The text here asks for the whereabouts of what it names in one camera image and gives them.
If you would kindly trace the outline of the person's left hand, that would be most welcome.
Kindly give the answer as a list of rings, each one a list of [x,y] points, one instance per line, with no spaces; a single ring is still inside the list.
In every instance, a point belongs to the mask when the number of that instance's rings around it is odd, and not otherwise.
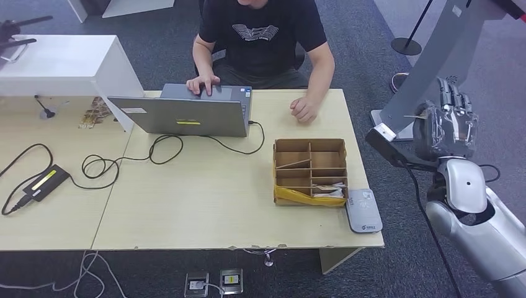
[[[312,123],[318,115],[320,103],[314,99],[306,96],[295,99],[290,104],[291,115],[296,118],[299,123]]]

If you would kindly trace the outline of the person's right hand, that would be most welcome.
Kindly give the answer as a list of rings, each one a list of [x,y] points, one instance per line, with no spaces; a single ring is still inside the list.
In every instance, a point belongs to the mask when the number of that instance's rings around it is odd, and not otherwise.
[[[199,75],[194,79],[186,81],[189,91],[195,95],[200,95],[204,90],[208,96],[212,95],[212,87],[220,84],[220,78],[214,74]]]

